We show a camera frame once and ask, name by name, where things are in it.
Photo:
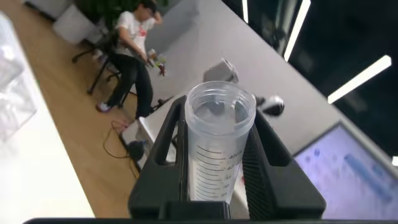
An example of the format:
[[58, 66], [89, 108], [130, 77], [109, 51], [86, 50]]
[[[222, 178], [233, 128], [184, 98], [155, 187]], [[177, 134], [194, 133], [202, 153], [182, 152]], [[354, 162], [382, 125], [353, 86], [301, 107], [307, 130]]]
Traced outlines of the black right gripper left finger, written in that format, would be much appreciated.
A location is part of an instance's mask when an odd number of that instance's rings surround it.
[[[149, 157], [140, 171], [128, 201], [132, 218], [158, 218], [162, 208], [168, 203], [187, 201], [186, 99], [186, 96], [181, 96], [171, 104]], [[168, 164], [166, 157], [175, 129], [176, 159], [174, 164]]]

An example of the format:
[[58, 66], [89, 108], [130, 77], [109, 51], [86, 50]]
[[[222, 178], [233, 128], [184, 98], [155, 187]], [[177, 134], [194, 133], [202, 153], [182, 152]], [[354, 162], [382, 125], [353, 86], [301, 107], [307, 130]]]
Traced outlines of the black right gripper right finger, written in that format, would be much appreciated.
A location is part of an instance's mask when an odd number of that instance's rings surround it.
[[325, 199], [260, 113], [249, 131], [242, 163], [250, 219], [322, 217]]

